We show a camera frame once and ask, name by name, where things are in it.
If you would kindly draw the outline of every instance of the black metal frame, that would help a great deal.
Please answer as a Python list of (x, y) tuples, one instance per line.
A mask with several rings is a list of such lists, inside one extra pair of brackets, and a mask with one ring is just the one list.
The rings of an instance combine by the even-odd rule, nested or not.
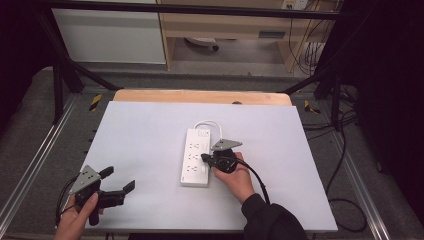
[[(121, 89), (94, 73), (85, 69), (74, 62), (68, 55), (65, 46), (60, 41), (56, 33), (50, 26), (45, 16), (46, 9), (78, 9), (78, 10), (97, 10), (97, 11), (123, 11), (123, 12), (156, 12), (156, 13), (180, 13), (180, 14), (208, 14), (208, 15), (230, 15), (230, 16), (251, 16), (251, 17), (270, 17), (270, 18), (293, 18), (293, 19), (323, 19), (323, 20), (342, 20), (351, 21), (359, 18), (353, 12), (315, 12), (315, 11), (295, 11), (295, 10), (276, 10), (263, 8), (242, 8), (242, 7), (218, 7), (218, 6), (194, 6), (194, 5), (169, 5), (169, 4), (144, 4), (144, 3), (116, 3), (116, 2), (89, 2), (89, 1), (63, 1), (63, 0), (39, 0), (33, 4), (34, 14), (37, 21), (47, 35), (50, 44), (53, 46), (56, 55), (55, 69), (55, 121), (57, 122), (63, 112), (63, 97), (61, 81), (67, 83), (71, 92), (81, 92), (84, 88), (79, 76), (79, 72), (91, 80), (99, 83), (109, 90)], [(291, 94), (304, 86), (319, 81), (328, 74), (333, 68), (325, 67), (314, 76), (306, 79), (280, 93)]]

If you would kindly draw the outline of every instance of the floor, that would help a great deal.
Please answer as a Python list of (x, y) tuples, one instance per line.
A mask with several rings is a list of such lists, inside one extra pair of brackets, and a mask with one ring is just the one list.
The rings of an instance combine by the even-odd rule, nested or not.
[[(183, 88), (206, 90), (239, 90), (266, 91), (283, 90), (309, 74), (309, 66), (301, 59), (303, 71), (296, 68), (294, 73), (287, 73), (284, 62), (278, 54), (277, 46), (272, 41), (241, 41), (218, 40), (220, 49), (213, 51), (204, 47), (194, 46), (184, 39), (178, 39), (172, 68), (167, 71), (164, 66), (139, 65), (102, 65), (87, 64), (108, 81), (125, 85), (127, 88)], [(49, 71), (40, 72), (33, 86), (25, 96), (21, 109), (12, 117), (8, 128), (1, 134), (0, 182), (2, 194), (0, 205), (9, 206), (19, 179), (25, 174), (27, 166), (33, 164), (33, 157), (47, 133), (51, 130), (53, 119), (53, 90)], [(54, 146), (47, 152), (44, 165), (39, 168), (39, 174), (27, 185), (21, 202), (11, 222), (6, 222), (8, 229), (4, 239), (49, 239), (54, 233), (52, 211), (57, 199), (57, 189), (61, 189), (72, 173), (79, 171), (89, 150), (90, 140), (94, 138), (95, 130), (106, 108), (106, 103), (113, 97), (112, 92), (101, 90), (97, 84), (84, 79), (86, 90), (76, 96), (76, 104), (69, 119)], [(316, 84), (302, 89), (292, 96), (293, 104), (298, 107), (302, 123), (323, 124), (327, 120), (323, 106), (311, 94)], [(103, 93), (103, 99), (94, 112), (89, 108), (93, 97)], [(305, 110), (305, 100), (310, 103), (310, 109)], [(347, 111), (350, 104), (342, 104)], [(306, 131), (310, 148), (316, 161), (323, 185), (326, 185), (337, 165), (340, 151), (337, 148), (337, 134), (322, 131)], [(387, 227), (390, 239), (424, 239), (423, 227), (403, 198), (390, 175), (380, 174), (376, 162), (364, 139), (360, 126), (346, 126), (346, 142), (349, 155), (363, 178), (378, 213)], [(343, 164), (331, 187), (330, 197), (348, 198), (358, 202), (355, 189)], [(351, 205), (331, 204), (336, 219), (358, 228), (361, 225), (361, 215)], [(4, 220), (5, 212), (1, 212), (0, 220)], [(87, 239), (100, 239), (97, 233), (90, 233)], [(375, 235), (368, 227), (361, 233), (351, 233), (340, 229), (337, 233), (318, 234), (316, 239), (374, 239)]]

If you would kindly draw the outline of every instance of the wall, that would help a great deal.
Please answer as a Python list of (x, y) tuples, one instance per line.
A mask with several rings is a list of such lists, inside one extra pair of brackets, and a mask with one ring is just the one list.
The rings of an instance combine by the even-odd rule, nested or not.
[[(155, 3), (154, 0), (103, 2)], [(53, 9), (53, 13), (75, 61), (165, 64), (156, 13), (64, 9)]]

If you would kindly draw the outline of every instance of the gray carpet floor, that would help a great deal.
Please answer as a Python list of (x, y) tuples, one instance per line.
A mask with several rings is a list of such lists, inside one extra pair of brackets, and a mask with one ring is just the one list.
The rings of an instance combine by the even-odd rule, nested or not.
[[(282, 90), (295, 83), (296, 79), (274, 77), (232, 77), (200, 76), (173, 74), (103, 74), (111, 82), (126, 88), (166, 88), (166, 89), (204, 89), (204, 90), (257, 90), (273, 92)], [(11, 222), (7, 236), (18, 233), (51, 236), (55, 232), (54, 210), (57, 197), (64, 184), (78, 173), (85, 151), (90, 148), (89, 139), (95, 137), (108, 101), (113, 92), (103, 92), (103, 97), (94, 112), (88, 111), (96, 94), (96, 84), (88, 84), (88, 90), (79, 96), (71, 116), (60, 133), (54, 147), (26, 195), (15, 218)], [(302, 123), (324, 123), (321, 114), (306, 112), (303, 97), (293, 96), (293, 104), (298, 107)], [(319, 105), (313, 98), (308, 99), (313, 108)], [(3, 206), (43, 138), (47, 135), (53, 119), (52, 75), (43, 71), (34, 77), (33, 84), (23, 100), (21, 109), (13, 116), (8, 128), (0, 138), (1, 175), (0, 206)], [(306, 132), (307, 138), (318, 136), (321, 132)], [(393, 239), (424, 239), (424, 231), (409, 208), (390, 175), (381, 174), (360, 126), (351, 124), (346, 127), (346, 141), (355, 164)], [(340, 157), (331, 134), (309, 140), (310, 148), (324, 186), (329, 181)], [(344, 171), (338, 173), (330, 190), (330, 197), (343, 197), (356, 202), (356, 196)], [(333, 213), (337, 221), (352, 227), (359, 227), (362, 218), (359, 212), (346, 204), (334, 204)], [(101, 233), (90, 233), (90, 236)], [(340, 229), (336, 233), (318, 234), (317, 239), (372, 239), (369, 228), (361, 233), (351, 233)]]

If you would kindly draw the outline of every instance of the white power strip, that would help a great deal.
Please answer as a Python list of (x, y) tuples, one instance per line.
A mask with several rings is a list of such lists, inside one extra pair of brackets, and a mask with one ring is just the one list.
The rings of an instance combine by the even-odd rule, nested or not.
[(210, 154), (211, 132), (209, 129), (188, 129), (184, 149), (181, 185), (185, 187), (207, 187), (209, 167), (202, 153)]

